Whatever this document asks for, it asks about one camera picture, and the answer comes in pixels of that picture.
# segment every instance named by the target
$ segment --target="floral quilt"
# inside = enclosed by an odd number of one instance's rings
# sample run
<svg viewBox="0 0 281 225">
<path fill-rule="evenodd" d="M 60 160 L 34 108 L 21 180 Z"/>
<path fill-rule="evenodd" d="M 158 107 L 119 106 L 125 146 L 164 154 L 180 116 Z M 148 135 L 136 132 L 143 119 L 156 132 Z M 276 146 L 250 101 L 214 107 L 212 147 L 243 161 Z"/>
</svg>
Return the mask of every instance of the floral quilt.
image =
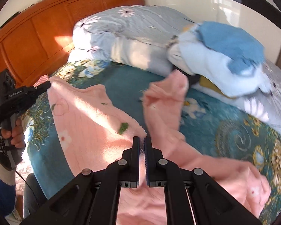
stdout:
<svg viewBox="0 0 281 225">
<path fill-rule="evenodd" d="M 141 97 L 150 82 L 163 78 L 138 68 L 110 61 L 67 63 L 54 75 L 74 87 L 103 84 L 113 105 L 133 117 L 145 130 Z M 23 116 L 25 138 L 36 178 L 50 198 L 72 178 L 54 126 L 47 93 Z M 272 188 L 259 219 L 270 225 L 281 211 L 281 135 L 236 107 L 195 89 L 189 89 L 180 131 L 187 143 L 205 155 L 252 162 Z"/>
</svg>

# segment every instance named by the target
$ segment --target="silver bolt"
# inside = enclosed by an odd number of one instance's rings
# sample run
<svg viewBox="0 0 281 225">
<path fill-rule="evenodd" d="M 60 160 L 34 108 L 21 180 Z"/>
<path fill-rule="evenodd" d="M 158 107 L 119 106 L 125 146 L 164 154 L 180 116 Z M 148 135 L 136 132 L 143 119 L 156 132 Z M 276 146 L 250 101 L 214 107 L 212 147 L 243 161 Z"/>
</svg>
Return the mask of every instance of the silver bolt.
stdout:
<svg viewBox="0 0 281 225">
<path fill-rule="evenodd" d="M 202 175 L 203 174 L 203 170 L 201 168 L 195 168 L 194 169 L 194 174 L 196 175 Z"/>
<path fill-rule="evenodd" d="M 83 176 L 90 175 L 91 172 L 92 172 L 92 170 L 89 169 L 89 168 L 85 168 L 85 169 L 83 169 L 83 170 L 81 171 L 81 173 L 82 173 Z"/>
<path fill-rule="evenodd" d="M 118 164 L 119 164 L 120 166 L 124 166 L 124 165 L 127 164 L 127 161 L 126 161 L 125 159 L 121 159 L 121 160 L 118 160 Z"/>
<path fill-rule="evenodd" d="M 166 165 L 166 164 L 167 164 L 167 160 L 166 160 L 166 159 L 160 159 L 160 160 L 158 161 L 158 163 L 159 163 L 160 165 Z"/>
</svg>

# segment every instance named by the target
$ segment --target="black cloth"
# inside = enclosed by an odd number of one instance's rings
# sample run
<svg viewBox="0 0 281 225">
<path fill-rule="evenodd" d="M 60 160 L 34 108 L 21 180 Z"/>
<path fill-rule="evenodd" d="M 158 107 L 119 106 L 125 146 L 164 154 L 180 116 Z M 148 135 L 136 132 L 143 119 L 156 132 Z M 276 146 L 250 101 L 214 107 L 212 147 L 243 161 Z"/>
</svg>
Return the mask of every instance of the black cloth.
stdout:
<svg viewBox="0 0 281 225">
<path fill-rule="evenodd" d="M 23 202 L 24 218 L 28 217 L 32 213 L 35 213 L 38 208 L 47 201 L 47 198 L 44 195 L 34 173 L 28 175 L 26 182 L 33 190 L 36 197 L 34 197 L 31 189 L 27 186 L 27 184 L 25 184 Z"/>
</svg>

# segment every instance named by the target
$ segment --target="pink fleece garment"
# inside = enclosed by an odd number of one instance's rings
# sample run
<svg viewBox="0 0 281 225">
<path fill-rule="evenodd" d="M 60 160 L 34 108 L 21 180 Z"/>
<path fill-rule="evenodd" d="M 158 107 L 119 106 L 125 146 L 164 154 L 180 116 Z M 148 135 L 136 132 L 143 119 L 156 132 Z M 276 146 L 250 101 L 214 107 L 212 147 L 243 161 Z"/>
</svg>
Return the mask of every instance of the pink fleece garment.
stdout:
<svg viewBox="0 0 281 225">
<path fill-rule="evenodd" d="M 121 157 L 124 149 L 131 147 L 133 136 L 144 138 L 146 135 L 134 119 L 112 106 L 104 86 L 79 90 L 58 77 L 50 81 L 48 97 L 55 126 L 74 175 L 83 168 L 93 171 L 106 168 Z M 165 80 L 151 83 L 144 93 L 144 117 L 153 147 L 181 168 L 202 168 L 258 217 L 271 191 L 266 177 L 249 162 L 200 154 L 178 131 L 187 90 L 187 78 L 174 71 Z M 128 122 L 129 127 L 119 136 L 117 130 L 123 121 Z M 121 189 L 117 224 L 167 224 L 163 188 L 146 185 L 143 155 L 139 187 Z"/>
</svg>

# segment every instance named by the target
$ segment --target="headboard panel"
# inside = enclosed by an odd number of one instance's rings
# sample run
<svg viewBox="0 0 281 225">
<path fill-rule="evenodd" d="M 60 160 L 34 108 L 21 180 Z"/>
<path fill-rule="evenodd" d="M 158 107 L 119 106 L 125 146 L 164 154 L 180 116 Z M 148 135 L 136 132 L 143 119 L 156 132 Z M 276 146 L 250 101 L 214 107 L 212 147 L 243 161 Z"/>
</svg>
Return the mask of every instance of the headboard panel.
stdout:
<svg viewBox="0 0 281 225">
<path fill-rule="evenodd" d="M 95 13 L 143 0 L 43 0 L 0 30 L 0 72 L 8 68 L 17 85 L 33 85 L 66 63 L 74 48 L 74 24 Z"/>
</svg>

